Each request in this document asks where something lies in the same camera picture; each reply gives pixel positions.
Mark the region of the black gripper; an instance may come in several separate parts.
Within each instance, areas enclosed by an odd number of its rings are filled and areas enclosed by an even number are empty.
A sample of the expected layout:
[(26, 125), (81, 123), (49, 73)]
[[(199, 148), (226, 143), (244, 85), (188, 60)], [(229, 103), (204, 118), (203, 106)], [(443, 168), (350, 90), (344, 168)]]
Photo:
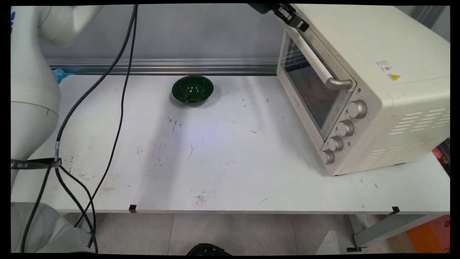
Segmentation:
[(291, 4), (248, 4), (260, 14), (270, 11), (275, 13), (286, 25), (305, 32), (309, 28), (309, 23), (302, 19), (296, 9)]

